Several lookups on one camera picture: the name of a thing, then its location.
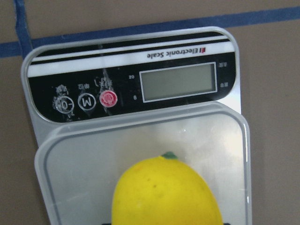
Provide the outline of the yellow mango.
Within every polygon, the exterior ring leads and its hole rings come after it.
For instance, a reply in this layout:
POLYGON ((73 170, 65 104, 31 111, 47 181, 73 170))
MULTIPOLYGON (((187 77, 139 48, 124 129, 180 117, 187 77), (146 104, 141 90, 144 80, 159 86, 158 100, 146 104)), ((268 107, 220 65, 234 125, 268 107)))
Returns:
POLYGON ((217 201, 204 179, 173 152, 145 159, 120 177, 113 225, 221 225, 217 201))

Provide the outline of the grey electronic kitchen scale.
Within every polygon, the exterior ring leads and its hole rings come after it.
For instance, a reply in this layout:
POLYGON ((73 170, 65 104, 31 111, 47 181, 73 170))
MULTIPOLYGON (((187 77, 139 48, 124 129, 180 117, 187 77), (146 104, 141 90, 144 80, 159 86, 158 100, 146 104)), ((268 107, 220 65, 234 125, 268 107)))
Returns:
POLYGON ((240 54, 228 31, 44 45, 26 56, 21 78, 52 225, 110 223, 119 177, 170 151, 207 182, 223 223, 252 224, 240 54))

